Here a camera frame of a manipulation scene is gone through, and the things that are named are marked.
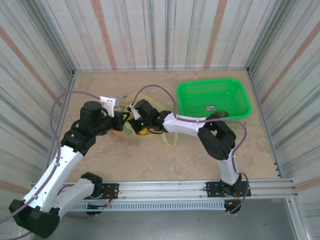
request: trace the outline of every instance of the wooden floor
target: wooden floor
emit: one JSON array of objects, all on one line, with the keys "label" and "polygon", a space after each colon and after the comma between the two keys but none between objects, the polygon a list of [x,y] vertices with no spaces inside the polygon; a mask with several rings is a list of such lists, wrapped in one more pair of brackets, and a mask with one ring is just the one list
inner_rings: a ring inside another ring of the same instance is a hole
[{"label": "wooden floor", "polygon": [[[73,90],[86,91],[97,96],[125,96],[145,85],[157,84],[166,88],[174,98],[178,84],[186,81],[214,78],[235,78],[242,82],[252,105],[250,117],[241,120],[246,124],[248,136],[236,153],[239,171],[251,179],[277,178],[266,136],[260,121],[256,103],[245,71],[141,71],[78,73]],[[143,91],[149,97],[172,110],[171,99],[158,88]],[[80,108],[94,99],[73,94],[68,106],[62,135],[79,119]],[[241,126],[229,124],[237,135],[237,143],[243,136]],[[92,172],[104,181],[174,181],[217,180],[220,171],[217,161],[205,151],[196,137],[178,133],[174,147],[164,144],[159,135],[150,138],[127,139],[108,133],[97,137],[96,144],[74,168],[68,181],[74,182]]]}]

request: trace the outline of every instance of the sticker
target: sticker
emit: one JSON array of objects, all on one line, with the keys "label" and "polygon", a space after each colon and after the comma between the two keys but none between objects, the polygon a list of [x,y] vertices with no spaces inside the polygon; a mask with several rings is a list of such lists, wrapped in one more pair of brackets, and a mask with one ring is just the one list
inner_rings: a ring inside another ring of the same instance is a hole
[{"label": "sticker", "polygon": [[205,105],[205,110],[207,110],[207,111],[216,110],[216,106],[215,105]]}]

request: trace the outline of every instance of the yellow plastic bag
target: yellow plastic bag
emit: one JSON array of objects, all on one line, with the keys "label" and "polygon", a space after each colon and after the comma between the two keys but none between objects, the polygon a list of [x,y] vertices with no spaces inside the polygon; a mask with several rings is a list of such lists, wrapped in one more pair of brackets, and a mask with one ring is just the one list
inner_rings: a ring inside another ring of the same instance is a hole
[{"label": "yellow plastic bag", "polygon": [[[129,95],[124,96],[120,100],[120,106],[115,108],[116,111],[127,112],[127,107],[134,100],[136,92],[130,93]],[[165,106],[163,106],[160,102],[154,100],[152,97],[149,97],[143,93],[140,93],[135,102],[140,101],[141,99],[147,100],[154,108],[156,108],[159,112],[166,110]],[[123,131],[111,131],[111,134],[120,139],[148,139],[156,136],[156,134],[152,134],[150,132],[146,132],[144,135],[136,134],[130,123],[125,122],[123,126]],[[174,133],[174,140],[172,143],[168,142],[167,133],[161,134],[161,138],[167,146],[174,147],[177,145],[178,134]]]}]

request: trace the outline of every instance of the green basket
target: green basket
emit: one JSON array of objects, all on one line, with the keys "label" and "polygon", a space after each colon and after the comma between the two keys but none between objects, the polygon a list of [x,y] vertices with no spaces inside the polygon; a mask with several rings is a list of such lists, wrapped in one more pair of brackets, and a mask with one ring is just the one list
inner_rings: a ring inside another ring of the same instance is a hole
[{"label": "green basket", "polygon": [[209,117],[226,111],[229,119],[250,116],[252,107],[242,83],[234,78],[183,82],[176,89],[180,113],[184,116]]}]

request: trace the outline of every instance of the striped curtain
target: striped curtain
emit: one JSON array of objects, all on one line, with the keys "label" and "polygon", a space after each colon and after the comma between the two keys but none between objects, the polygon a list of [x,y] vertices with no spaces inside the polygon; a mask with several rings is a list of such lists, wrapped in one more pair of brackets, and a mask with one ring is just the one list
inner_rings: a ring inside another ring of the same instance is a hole
[{"label": "striped curtain", "polygon": [[[26,1],[0,1],[0,219],[42,175],[53,140],[51,106],[70,84],[71,70],[55,56],[40,25]],[[0,225],[0,239],[18,230],[11,219]]]},{"label": "striped curtain", "polygon": [[77,70],[246,67],[279,0],[37,0]]},{"label": "striped curtain", "polygon": [[320,239],[320,1],[289,1],[251,71],[284,177]]}]

